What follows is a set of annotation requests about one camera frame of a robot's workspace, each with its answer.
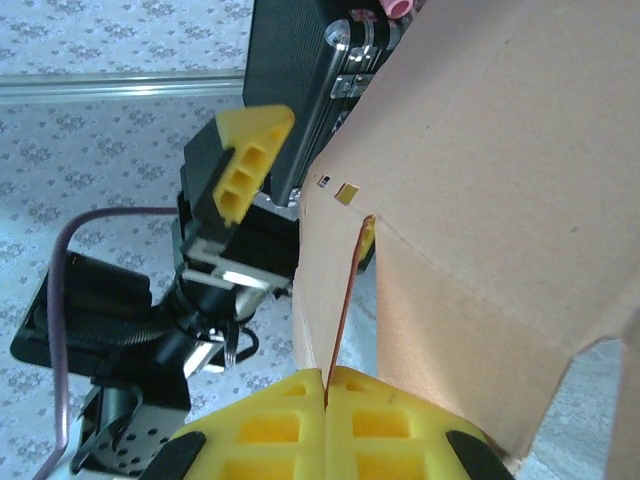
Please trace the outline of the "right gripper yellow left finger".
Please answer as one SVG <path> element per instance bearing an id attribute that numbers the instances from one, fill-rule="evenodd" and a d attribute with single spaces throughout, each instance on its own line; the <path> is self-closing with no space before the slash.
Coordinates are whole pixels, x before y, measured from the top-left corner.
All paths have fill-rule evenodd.
<path id="1" fill-rule="evenodd" d="M 147 480 L 324 480 L 324 384 L 300 370 L 181 427 Z"/>

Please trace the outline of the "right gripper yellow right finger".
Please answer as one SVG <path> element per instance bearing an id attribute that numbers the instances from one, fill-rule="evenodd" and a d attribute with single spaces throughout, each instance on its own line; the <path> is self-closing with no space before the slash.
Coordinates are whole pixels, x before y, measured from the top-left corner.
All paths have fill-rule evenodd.
<path id="1" fill-rule="evenodd" d="M 478 427 L 347 367 L 329 381 L 325 443 L 327 480 L 515 480 Z"/>

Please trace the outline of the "orange paper box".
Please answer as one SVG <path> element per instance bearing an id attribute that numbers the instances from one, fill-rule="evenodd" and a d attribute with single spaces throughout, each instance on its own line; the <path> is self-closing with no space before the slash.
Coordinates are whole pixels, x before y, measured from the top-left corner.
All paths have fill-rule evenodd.
<path id="1" fill-rule="evenodd" d="M 294 346 L 326 407 L 351 368 L 519 460 L 572 359 L 615 338 L 605 477 L 640 480 L 640 0 L 428 0 L 300 213 Z"/>

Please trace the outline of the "black case with metal latches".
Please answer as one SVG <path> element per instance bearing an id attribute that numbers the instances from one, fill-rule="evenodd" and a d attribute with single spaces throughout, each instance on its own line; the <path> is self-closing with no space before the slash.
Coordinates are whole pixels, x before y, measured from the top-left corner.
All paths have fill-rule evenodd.
<path id="1" fill-rule="evenodd" d="M 378 0 L 255 0 L 243 100 L 282 103 L 295 125 L 263 186 L 288 206 L 405 31 Z"/>

